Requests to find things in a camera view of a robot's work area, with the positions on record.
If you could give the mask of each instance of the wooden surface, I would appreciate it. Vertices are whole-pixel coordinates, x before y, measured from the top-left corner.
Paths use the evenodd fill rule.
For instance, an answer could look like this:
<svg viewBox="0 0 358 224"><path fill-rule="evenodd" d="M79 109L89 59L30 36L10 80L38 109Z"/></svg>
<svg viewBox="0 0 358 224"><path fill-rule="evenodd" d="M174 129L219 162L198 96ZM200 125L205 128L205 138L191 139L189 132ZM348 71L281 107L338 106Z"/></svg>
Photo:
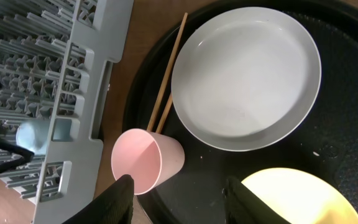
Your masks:
<svg viewBox="0 0 358 224"><path fill-rule="evenodd" d="M21 199L19 193L5 186L0 180L0 224L30 224L34 214L34 204Z"/></svg>
<svg viewBox="0 0 358 224"><path fill-rule="evenodd" d="M95 196L114 182L110 165L111 150L121 134L127 94L143 59L158 39L181 21L185 12L191 13L213 1L215 0L135 0L124 55L121 62L114 65L104 108L104 149ZM358 0L345 2L358 7ZM5 223L6 220L6 223L27 224L30 223L33 212L34 205L28 200L21 200L17 192L6 189L0 181L0 223ZM150 223L136 199L132 223Z"/></svg>

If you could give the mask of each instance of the dish rack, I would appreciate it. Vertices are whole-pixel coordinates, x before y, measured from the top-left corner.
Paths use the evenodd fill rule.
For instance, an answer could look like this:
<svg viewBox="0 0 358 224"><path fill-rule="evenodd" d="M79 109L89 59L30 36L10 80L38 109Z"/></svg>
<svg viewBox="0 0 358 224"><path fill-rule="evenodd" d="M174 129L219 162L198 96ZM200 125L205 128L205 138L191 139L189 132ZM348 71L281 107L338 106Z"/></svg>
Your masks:
<svg viewBox="0 0 358 224"><path fill-rule="evenodd" d="M1 136L16 143L27 119L50 119L46 155L0 174L35 203L33 223L62 223L93 199L97 139L114 63L121 60L133 0L0 0ZM70 141L52 139L59 119ZM0 163L15 155L0 150Z"/></svg>

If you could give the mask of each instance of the plastic cup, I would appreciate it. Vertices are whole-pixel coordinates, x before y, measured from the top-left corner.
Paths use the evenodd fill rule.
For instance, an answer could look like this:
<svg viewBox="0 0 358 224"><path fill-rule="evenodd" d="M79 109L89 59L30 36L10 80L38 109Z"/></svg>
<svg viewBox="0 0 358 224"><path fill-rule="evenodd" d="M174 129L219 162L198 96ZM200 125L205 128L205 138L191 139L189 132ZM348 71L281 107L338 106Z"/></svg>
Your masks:
<svg viewBox="0 0 358 224"><path fill-rule="evenodd" d="M16 144L35 155L47 153L47 138L50 120L31 119L24 121L16 132ZM70 139L71 120L57 119L53 140L67 141Z"/></svg>
<svg viewBox="0 0 358 224"><path fill-rule="evenodd" d="M149 192L183 167L185 153L180 143L168 136L142 129L121 134L111 154L111 169L117 180L129 174L135 195Z"/></svg>

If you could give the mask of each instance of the black tray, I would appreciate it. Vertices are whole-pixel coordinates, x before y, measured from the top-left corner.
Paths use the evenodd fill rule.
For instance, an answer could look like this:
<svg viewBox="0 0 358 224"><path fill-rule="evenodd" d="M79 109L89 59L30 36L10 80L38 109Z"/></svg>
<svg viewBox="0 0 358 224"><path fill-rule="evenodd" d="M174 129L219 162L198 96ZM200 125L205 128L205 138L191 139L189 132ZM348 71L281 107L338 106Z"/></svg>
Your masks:
<svg viewBox="0 0 358 224"><path fill-rule="evenodd" d="M226 178L233 175L242 180L269 167L292 167L322 178L358 212L358 10L327 0L218 1L189 16L181 46L212 17L247 6L283 11L309 31L323 68L318 99L292 134L250 152L226 152L203 144L171 110L163 134L181 143L186 160L177 175L138 196L154 223L222 224L221 191ZM123 131L147 127L178 26L158 41L140 67L127 99Z"/></svg>

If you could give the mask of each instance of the wooden chopstick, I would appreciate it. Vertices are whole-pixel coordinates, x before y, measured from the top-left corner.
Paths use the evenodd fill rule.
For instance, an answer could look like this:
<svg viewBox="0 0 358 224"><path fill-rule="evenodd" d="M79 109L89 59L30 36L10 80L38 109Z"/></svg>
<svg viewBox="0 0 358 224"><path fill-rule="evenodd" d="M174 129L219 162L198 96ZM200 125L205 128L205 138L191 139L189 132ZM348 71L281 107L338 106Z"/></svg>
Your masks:
<svg viewBox="0 0 358 224"><path fill-rule="evenodd" d="M162 128L164 127L165 120L167 119L167 116L169 114L169 110L171 109L171 105L172 105L172 93L169 94L167 105L165 105L165 109L164 109L164 112L162 113L162 116L161 116L160 122L158 124L157 130L155 130L155 132L157 134L161 134Z"/></svg>
<svg viewBox="0 0 358 224"><path fill-rule="evenodd" d="M155 104L154 104L154 109L153 109L152 115L150 117L149 125L147 126L148 131L152 131L152 129L154 127L154 123L155 123L155 119L157 117L158 109L160 108L161 100L162 100L162 97L164 95L165 89L167 87L169 76L171 74L171 69L172 69L173 63L175 61L175 57L177 55L180 38L181 38L181 35L183 33L183 29L185 28L186 20L187 20L187 13L185 13L185 15L183 16L183 20L182 20L182 22L180 24L180 29L179 29L179 32L178 32L178 36L177 36L177 39L175 41L175 45L173 46L173 50L172 50L171 56L170 56L169 61L168 61L167 69L165 70L164 78L162 79L162 83L161 83L161 86L160 86L160 91L158 92L157 100L155 101ZM167 108L167 106L168 106L168 104L167 104L167 106L164 109L164 113L165 113L165 110L169 111L169 109L170 109L170 107L172 105L172 97L170 96L170 98L171 98L171 103L169 105L169 108ZM168 115L168 112L165 115L165 118L163 119L163 123L160 122L158 124L159 127L160 127L160 124L161 124L161 126L163 126L163 124L165 122L165 119L167 118L167 115Z"/></svg>

